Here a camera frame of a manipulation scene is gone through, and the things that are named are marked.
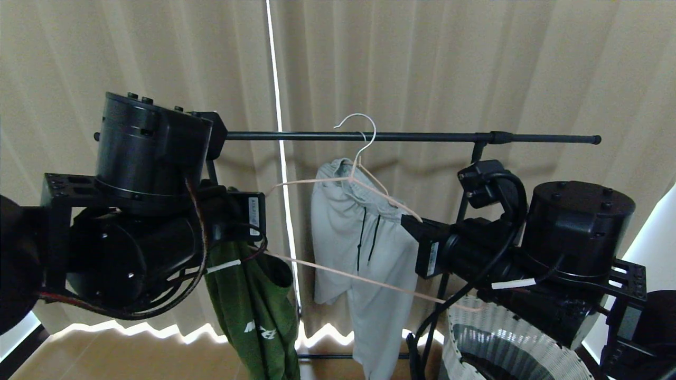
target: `brown tile floor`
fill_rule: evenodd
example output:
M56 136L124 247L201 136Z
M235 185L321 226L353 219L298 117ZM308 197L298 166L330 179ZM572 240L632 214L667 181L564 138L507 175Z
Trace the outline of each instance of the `brown tile floor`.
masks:
M350 353L327 337L310 348L313 354ZM428 379L438 373L441 346L436 345ZM361 365L352 359L302 360L303 380L362 379ZM148 332L123 335L117 330L96 333L71 331L50 337L10 380L202 380L248 379L246 368L227 343L203 334L190 344L177 336L156 338ZM409 379L408 361L399 360L392 379Z

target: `drawstring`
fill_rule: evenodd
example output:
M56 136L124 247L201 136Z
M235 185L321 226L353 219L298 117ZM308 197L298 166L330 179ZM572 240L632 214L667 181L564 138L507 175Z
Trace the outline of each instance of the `drawstring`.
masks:
M373 249L376 247L376 237L378 236L378 226L380 225L381 215L378 215L376 221L376 229L373 231L373 242L371 243L371 252L368 253L368 261L371 262L373 256ZM364 226L366 225L366 208L364 208L364 219L362 220L362 232L359 234L359 244L357 245L357 273L359 273L359 262L362 256L362 239L364 237Z
M359 234L359 244L357 245L357 273L359 273L359 258L362 253L362 237L364 236L365 224L366 224L366 208L364 208L364 219L362 219L362 233Z
M378 236L378 226L380 225L380 215L378 215L378 221L376 222L376 230L373 232L373 243L371 243L371 252L368 254L368 262L371 262L371 255L373 255L373 248L376 247L376 236Z

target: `white wicker basket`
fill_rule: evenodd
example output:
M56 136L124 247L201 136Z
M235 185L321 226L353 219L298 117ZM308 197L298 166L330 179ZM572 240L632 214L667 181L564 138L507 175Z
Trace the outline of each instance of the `white wicker basket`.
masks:
M481 307L476 297L463 297L458 304ZM466 362L463 353L486 359L519 380L590 380L582 360L514 313L496 304L481 311L450 308L443 363L451 380L485 380Z

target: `green pants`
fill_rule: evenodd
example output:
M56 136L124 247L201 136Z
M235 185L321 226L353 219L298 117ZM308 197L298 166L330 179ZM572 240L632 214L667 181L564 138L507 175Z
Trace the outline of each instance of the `green pants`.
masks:
M221 243L211 250L209 266L250 255L246 242ZM251 379L300 379L293 347L298 323L287 298L293 284L289 265L261 254L206 275L206 282L218 323Z

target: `curtain fold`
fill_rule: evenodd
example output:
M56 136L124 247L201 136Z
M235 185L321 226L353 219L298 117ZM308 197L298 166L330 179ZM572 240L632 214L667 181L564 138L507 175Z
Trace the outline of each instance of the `curtain fold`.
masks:
M676 175L676 3L619 1L275 1L272 25L285 130L330 131L353 112L379 132L602 135L600 145L490 145L528 189L600 183L637 210L620 255ZM370 131L355 118L345 131ZM363 143L286 143L289 179L353 157ZM468 143L375 143L364 164L421 216L454 222ZM290 187L300 258L314 260L311 185ZM496 218L500 209L469 210ZM418 282L433 293L435 281ZM306 334L350 328L345 300L316 305L300 268ZM460 280L452 281L458 289ZM416 300L409 329L432 308Z
M95 173L106 91L217 110L231 130L276 130L263 1L3 1L0 18L0 184L19 204L39 204L44 172ZM216 169L224 185L265 191L281 181L279 145L228 141ZM266 216L270 249L282 254L278 199ZM62 304L34 311L52 333L109 319ZM178 324L183 335L211 323L221 333L203 283L148 322Z

